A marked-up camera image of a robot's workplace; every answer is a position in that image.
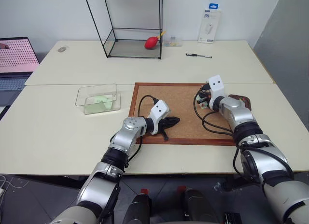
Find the black pen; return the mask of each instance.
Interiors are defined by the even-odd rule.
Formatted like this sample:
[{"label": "black pen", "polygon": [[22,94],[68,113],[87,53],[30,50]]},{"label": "black pen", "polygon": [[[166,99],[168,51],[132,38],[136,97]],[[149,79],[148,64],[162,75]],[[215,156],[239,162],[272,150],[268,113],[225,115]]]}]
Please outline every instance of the black pen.
[{"label": "black pen", "polygon": [[212,56],[207,56],[207,55],[198,55],[198,54],[187,54],[187,56],[200,56],[200,57],[205,57],[205,58],[212,58]]}]

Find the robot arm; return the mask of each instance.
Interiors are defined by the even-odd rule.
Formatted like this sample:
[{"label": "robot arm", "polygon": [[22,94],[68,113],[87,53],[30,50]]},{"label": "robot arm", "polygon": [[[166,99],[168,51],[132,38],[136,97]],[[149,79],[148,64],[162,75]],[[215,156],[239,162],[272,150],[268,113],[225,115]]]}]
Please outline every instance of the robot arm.
[{"label": "robot arm", "polygon": [[167,104],[159,100],[148,118],[129,117],[112,137],[101,162],[80,189],[76,206],[56,217],[51,224],[95,224],[110,216],[120,192],[119,181],[128,166],[128,158],[136,139],[146,133],[156,134],[161,119],[170,112]]},{"label": "robot arm", "polygon": [[309,223],[309,186],[294,181],[283,153],[263,134],[244,102],[227,97],[219,75],[203,86],[208,89],[209,107],[229,122],[236,147],[241,152],[243,177],[260,184],[282,223]]}]

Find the clear plastic container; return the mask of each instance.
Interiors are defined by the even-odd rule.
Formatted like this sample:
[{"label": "clear plastic container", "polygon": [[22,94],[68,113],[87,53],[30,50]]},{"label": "clear plastic container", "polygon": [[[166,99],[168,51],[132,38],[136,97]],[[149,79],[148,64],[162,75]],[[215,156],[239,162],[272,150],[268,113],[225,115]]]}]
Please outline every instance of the clear plastic container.
[{"label": "clear plastic container", "polygon": [[81,87],[75,105],[84,114],[116,111],[121,106],[120,93],[116,84]]}]

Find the gray wall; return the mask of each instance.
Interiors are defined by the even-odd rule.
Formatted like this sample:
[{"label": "gray wall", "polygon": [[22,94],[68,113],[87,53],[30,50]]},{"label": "gray wall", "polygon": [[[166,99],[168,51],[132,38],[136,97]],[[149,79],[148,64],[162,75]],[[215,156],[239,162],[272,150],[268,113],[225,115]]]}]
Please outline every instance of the gray wall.
[{"label": "gray wall", "polygon": [[309,130],[309,0],[279,0],[254,50]]}]

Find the red ball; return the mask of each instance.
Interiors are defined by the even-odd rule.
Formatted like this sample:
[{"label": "red ball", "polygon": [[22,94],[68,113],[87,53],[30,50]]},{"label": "red ball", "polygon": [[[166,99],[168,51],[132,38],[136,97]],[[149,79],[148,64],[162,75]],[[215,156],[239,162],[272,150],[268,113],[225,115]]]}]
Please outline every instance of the red ball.
[{"label": "red ball", "polygon": [[150,37],[146,40],[144,47],[146,49],[152,49],[156,46],[156,43],[158,42],[157,37]]}]

